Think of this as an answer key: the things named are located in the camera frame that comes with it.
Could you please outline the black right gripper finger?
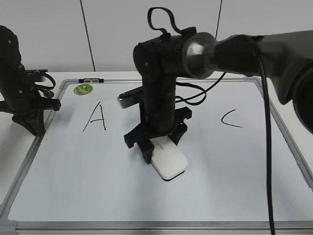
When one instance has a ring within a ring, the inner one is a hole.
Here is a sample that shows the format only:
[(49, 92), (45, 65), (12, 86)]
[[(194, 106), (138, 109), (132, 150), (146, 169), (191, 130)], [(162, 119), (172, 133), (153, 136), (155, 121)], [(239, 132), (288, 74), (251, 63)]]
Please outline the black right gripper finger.
[(142, 156), (147, 164), (151, 163), (152, 154), (154, 150), (154, 145), (152, 144), (151, 140), (145, 140), (139, 142), (139, 147), (142, 152)]
[(175, 145), (178, 145), (181, 137), (187, 131), (187, 126), (178, 126), (170, 135), (169, 138)]

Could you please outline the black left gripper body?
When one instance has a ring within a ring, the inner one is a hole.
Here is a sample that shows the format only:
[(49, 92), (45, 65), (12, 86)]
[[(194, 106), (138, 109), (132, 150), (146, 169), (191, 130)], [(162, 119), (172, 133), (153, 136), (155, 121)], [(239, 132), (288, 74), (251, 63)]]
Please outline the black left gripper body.
[(0, 111), (12, 114), (15, 118), (34, 116), (44, 110), (59, 111), (61, 102), (59, 99), (36, 97), (34, 99), (17, 99), (10, 103), (9, 100), (0, 102)]

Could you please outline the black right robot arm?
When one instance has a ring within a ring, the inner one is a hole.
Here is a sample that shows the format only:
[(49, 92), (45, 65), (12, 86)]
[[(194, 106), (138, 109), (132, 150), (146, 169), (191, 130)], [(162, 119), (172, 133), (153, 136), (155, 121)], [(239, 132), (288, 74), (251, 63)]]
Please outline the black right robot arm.
[(222, 41), (206, 32), (163, 34), (139, 43), (133, 50), (142, 86), (125, 93), (140, 106), (140, 124), (124, 137), (128, 147), (139, 145), (151, 162), (152, 139), (169, 136), (178, 143), (186, 132), (188, 108), (175, 108), (178, 77), (205, 79), (214, 71), (265, 75), (271, 79), (281, 104), (292, 101), (297, 117), (313, 129), (313, 33), (298, 31), (273, 35), (238, 34)]

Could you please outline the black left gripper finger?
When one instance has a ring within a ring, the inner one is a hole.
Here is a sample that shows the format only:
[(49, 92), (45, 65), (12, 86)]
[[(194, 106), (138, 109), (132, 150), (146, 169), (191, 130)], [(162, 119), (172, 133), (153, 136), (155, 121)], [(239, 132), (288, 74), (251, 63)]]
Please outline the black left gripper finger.
[(43, 136), (45, 134), (43, 111), (35, 111), (23, 115), (13, 115), (12, 121), (24, 127), (34, 136)]

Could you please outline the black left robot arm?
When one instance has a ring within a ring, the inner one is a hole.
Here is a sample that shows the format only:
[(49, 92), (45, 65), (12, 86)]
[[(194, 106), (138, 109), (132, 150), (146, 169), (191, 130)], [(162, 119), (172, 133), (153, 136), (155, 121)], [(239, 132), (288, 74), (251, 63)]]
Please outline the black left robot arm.
[(54, 98), (55, 80), (47, 70), (26, 70), (22, 64), (19, 40), (9, 28), (0, 27), (0, 111), (35, 136), (45, 134), (44, 111), (59, 111)]

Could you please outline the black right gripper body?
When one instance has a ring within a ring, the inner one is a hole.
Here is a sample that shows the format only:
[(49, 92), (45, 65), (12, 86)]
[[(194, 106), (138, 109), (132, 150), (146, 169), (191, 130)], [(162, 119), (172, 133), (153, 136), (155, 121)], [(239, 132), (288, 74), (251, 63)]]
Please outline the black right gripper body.
[(164, 132), (154, 131), (147, 122), (140, 123), (132, 131), (124, 135), (125, 144), (132, 148), (135, 143), (158, 137), (169, 136), (178, 126), (187, 126), (185, 119), (192, 117), (192, 111), (188, 107), (175, 109), (173, 126)]

